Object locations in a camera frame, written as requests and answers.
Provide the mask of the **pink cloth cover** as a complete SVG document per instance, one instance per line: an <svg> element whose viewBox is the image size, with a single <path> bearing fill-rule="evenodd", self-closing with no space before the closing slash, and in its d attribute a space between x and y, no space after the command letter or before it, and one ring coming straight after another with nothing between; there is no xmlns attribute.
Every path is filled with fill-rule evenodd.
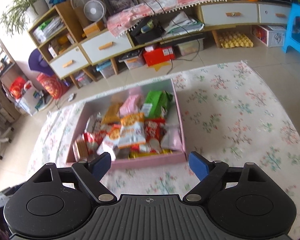
<svg viewBox="0 0 300 240"><path fill-rule="evenodd" d="M114 37L120 37L135 28L143 18L193 7L195 5L227 0L151 0L125 9L107 20L107 29Z"/></svg>

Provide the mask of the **gold snack bar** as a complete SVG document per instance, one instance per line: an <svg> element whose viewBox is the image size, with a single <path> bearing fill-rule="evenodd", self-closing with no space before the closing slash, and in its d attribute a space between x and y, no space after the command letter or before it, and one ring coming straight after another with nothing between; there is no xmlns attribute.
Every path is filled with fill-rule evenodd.
<svg viewBox="0 0 300 240"><path fill-rule="evenodd" d="M106 114L102 118L101 124L114 124L120 121L120 107L123 105L121 102L113 103L109 106Z"/></svg>

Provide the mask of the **red shoe box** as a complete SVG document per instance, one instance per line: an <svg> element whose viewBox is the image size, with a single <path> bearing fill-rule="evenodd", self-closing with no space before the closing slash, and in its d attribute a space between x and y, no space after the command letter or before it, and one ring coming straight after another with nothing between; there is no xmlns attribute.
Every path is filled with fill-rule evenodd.
<svg viewBox="0 0 300 240"><path fill-rule="evenodd" d="M143 58L145 59L147 65L151 67L163 62L175 60L175 53L171 46L165 48L156 48L153 51L144 51Z"/></svg>

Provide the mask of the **red candy wrapper snack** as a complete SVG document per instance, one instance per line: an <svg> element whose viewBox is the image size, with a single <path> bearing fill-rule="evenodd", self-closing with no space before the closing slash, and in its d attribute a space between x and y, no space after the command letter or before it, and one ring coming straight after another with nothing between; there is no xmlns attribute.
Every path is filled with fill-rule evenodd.
<svg viewBox="0 0 300 240"><path fill-rule="evenodd" d="M106 129L97 129L96 131L92 131L86 128L84 130L83 140L85 141L89 155L96 153L107 133Z"/></svg>

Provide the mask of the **pink snack packet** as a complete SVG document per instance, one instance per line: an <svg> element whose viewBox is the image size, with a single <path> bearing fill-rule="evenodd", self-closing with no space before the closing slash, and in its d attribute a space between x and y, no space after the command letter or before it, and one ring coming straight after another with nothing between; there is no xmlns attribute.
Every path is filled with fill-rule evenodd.
<svg viewBox="0 0 300 240"><path fill-rule="evenodd" d="M140 94L130 95L119 109L119 116L124 117L129 114L139 113L142 96Z"/></svg>

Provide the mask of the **red snack packet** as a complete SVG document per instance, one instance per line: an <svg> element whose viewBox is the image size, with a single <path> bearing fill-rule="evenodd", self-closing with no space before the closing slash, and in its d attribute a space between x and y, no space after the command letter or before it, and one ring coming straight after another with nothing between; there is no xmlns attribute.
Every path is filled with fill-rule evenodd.
<svg viewBox="0 0 300 240"><path fill-rule="evenodd" d="M145 121L146 142L152 149L160 148L161 128L166 123L163 118L149 119Z"/></svg>

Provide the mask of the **brown biscuit packet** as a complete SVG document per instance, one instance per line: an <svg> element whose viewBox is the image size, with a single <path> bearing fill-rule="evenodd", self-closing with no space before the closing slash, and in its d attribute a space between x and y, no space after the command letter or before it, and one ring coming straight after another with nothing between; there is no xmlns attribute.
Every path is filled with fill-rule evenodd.
<svg viewBox="0 0 300 240"><path fill-rule="evenodd" d="M83 135L79 135L72 145L75 160L87 160L89 156L88 148Z"/></svg>

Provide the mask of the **white desk fan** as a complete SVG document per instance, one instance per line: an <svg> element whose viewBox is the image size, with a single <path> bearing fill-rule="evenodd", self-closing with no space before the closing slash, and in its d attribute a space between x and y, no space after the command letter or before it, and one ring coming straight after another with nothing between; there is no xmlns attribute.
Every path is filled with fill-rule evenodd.
<svg viewBox="0 0 300 240"><path fill-rule="evenodd" d="M90 0L84 5L83 12L88 20L98 22L104 20L106 5L101 0Z"/></svg>

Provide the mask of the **green snack packet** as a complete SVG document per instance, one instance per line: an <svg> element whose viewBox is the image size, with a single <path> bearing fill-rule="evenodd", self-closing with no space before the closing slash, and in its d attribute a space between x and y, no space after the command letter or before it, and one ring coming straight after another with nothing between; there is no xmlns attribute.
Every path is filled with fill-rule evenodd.
<svg viewBox="0 0 300 240"><path fill-rule="evenodd" d="M173 95L165 90L150 91L141 107L146 119L166 118Z"/></svg>

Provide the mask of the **orange white snack packet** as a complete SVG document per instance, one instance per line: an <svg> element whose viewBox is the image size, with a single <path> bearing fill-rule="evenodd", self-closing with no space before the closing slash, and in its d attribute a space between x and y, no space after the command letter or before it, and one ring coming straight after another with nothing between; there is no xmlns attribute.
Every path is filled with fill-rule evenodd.
<svg viewBox="0 0 300 240"><path fill-rule="evenodd" d="M127 148L146 143L144 130L145 116L142 112L129 114L121 118L118 148Z"/></svg>

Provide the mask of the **yellow egg tray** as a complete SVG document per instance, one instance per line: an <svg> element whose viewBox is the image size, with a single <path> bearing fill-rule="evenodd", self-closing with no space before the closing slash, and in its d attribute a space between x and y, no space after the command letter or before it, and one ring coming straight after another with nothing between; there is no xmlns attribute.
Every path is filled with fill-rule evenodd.
<svg viewBox="0 0 300 240"><path fill-rule="evenodd" d="M230 48L252 48L254 46L253 42L247 35L240 33L238 31L226 31L219 34L219 42L222 48L230 49Z"/></svg>

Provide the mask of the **floral tablecloth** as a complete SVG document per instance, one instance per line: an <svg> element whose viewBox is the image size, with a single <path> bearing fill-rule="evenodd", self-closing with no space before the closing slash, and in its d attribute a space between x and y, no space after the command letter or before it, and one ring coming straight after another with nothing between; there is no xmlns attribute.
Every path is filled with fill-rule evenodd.
<svg viewBox="0 0 300 240"><path fill-rule="evenodd" d="M144 86L174 86L186 151L230 166L256 163L290 196L296 220L290 237L300 238L300 135L274 93L244 62L202 67L112 89L50 113L30 157L29 174L45 163L71 164L75 130L89 103L96 112Z"/></svg>

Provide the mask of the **pink cardboard box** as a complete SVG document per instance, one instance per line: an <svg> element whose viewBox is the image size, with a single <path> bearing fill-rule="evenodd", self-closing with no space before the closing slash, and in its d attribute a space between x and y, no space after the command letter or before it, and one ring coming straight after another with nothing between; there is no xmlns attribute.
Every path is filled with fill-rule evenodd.
<svg viewBox="0 0 300 240"><path fill-rule="evenodd" d="M112 169L185 162L184 133L171 79L135 85L79 106L66 166L110 154Z"/></svg>

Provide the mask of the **potted green plant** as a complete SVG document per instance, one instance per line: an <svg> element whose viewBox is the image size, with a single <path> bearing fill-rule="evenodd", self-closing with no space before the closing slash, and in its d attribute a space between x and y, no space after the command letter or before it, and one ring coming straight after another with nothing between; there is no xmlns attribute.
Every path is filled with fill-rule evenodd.
<svg viewBox="0 0 300 240"><path fill-rule="evenodd" d="M13 0L11 5L8 5L2 13L1 23L6 28L6 33L13 35L14 33L21 34L27 25L26 11L31 8L34 12L34 3L39 0Z"/></svg>

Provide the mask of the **blue plastic stool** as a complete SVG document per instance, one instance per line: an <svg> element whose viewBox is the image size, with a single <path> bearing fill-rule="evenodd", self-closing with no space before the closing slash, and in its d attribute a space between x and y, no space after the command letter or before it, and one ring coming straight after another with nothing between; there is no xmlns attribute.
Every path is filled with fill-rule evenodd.
<svg viewBox="0 0 300 240"><path fill-rule="evenodd" d="M282 51L286 53L289 48L300 54L300 4L293 3L287 23L285 42Z"/></svg>

